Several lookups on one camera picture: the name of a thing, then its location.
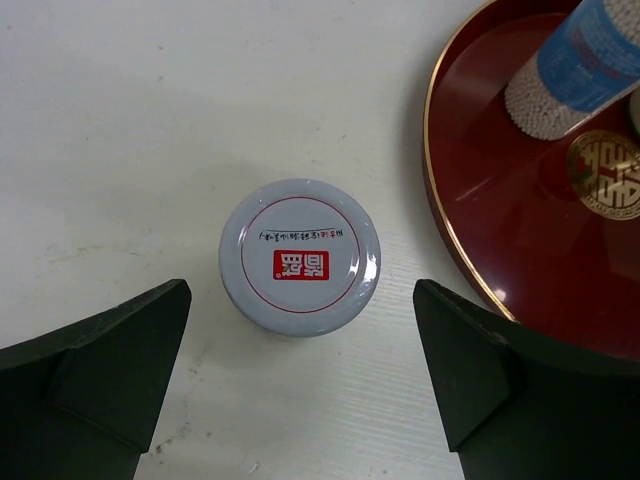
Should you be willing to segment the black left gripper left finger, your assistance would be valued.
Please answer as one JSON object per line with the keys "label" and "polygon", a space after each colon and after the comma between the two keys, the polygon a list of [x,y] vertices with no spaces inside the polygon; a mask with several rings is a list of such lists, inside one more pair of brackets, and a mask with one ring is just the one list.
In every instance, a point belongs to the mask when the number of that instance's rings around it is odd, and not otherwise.
{"label": "black left gripper left finger", "polygon": [[150,449],[189,315],[173,279],[1,351],[4,479],[131,479]]}

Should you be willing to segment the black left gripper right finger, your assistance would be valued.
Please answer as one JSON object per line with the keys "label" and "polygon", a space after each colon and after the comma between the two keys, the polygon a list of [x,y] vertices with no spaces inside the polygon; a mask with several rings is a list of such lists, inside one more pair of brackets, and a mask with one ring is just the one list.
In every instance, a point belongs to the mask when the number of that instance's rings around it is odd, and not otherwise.
{"label": "black left gripper right finger", "polygon": [[635,479],[639,365],[563,343],[431,280],[413,305],[450,451],[468,479]]}

